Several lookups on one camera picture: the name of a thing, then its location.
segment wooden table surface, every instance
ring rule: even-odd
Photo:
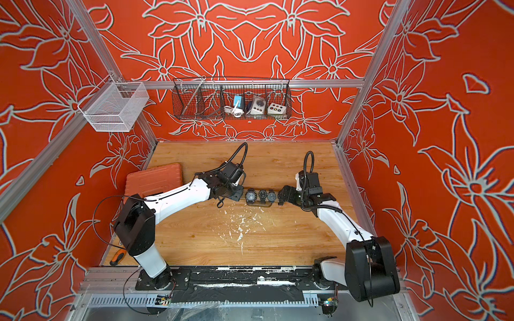
[[[241,142],[159,143],[149,167],[171,163],[182,165],[184,183],[195,172],[218,167]],[[245,189],[273,189],[296,186],[295,174],[302,170],[305,153],[315,155],[314,171],[319,173],[325,193],[337,198],[341,208],[357,221],[329,142],[248,142],[244,162]],[[234,159],[239,162],[243,151]],[[194,204],[156,226],[155,243],[170,265],[194,266],[310,266],[323,256],[344,260],[344,247],[330,228],[312,212],[286,203],[269,208],[247,206],[241,201],[217,200]],[[111,248],[105,261],[114,256]],[[126,257],[120,265],[136,265]]]

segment white power cord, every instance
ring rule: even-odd
[[[239,118],[245,113],[244,110],[242,110],[241,108],[238,108],[240,104],[241,104],[241,100],[236,102],[234,108],[232,108],[231,106],[225,106],[225,107],[223,107],[223,110],[229,114],[234,115],[234,117]]]

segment black wire basket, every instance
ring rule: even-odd
[[[178,119],[291,117],[287,79],[203,77],[175,78],[173,82],[173,116]]]

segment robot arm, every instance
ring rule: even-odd
[[[307,159],[312,155],[310,172]],[[314,155],[308,152],[304,170],[296,175],[297,186],[286,185],[278,194],[279,205],[285,202],[312,211],[336,234],[346,249],[345,261],[330,257],[316,260],[315,276],[348,287],[356,301],[398,293],[400,284],[391,244],[385,237],[375,237],[359,226],[329,193],[323,193],[318,173],[313,173]]]
[[[245,147],[241,164],[232,163],[235,155]],[[248,144],[243,143],[232,157],[220,167],[208,172],[196,173],[198,178],[174,190],[142,198],[132,195],[123,206],[114,230],[129,255],[143,267],[157,290],[166,288],[171,282],[171,269],[155,247],[155,225],[188,206],[208,199],[229,198],[239,201],[243,185],[239,184]]]

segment white wire basket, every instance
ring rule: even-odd
[[[84,111],[84,117],[96,131],[130,131],[149,99],[141,83],[136,90],[118,90],[114,83]]]

